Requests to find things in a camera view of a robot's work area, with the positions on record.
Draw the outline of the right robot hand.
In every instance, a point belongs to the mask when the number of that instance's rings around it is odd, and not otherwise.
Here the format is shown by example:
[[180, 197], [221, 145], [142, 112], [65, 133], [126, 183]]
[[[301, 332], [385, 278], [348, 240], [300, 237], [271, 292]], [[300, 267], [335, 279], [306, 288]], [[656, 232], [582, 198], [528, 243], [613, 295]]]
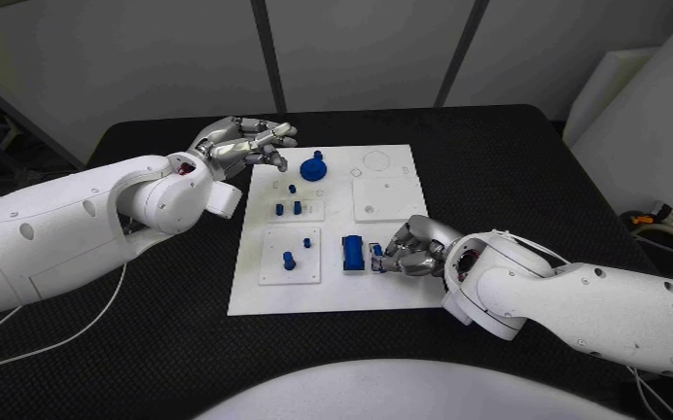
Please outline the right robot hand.
[[441, 277], [448, 253], [463, 233], [427, 216], [410, 217], [388, 243], [381, 266], [408, 276]]

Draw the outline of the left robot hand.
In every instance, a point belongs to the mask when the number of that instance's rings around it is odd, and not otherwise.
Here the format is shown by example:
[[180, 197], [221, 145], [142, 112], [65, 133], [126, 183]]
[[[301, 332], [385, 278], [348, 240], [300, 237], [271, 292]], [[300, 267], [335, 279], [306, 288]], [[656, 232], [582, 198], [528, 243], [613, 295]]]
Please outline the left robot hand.
[[294, 148], [297, 128], [289, 123], [227, 117], [211, 123], [186, 150], [209, 167], [214, 179], [231, 179], [248, 165], [267, 164], [287, 171], [278, 148]]

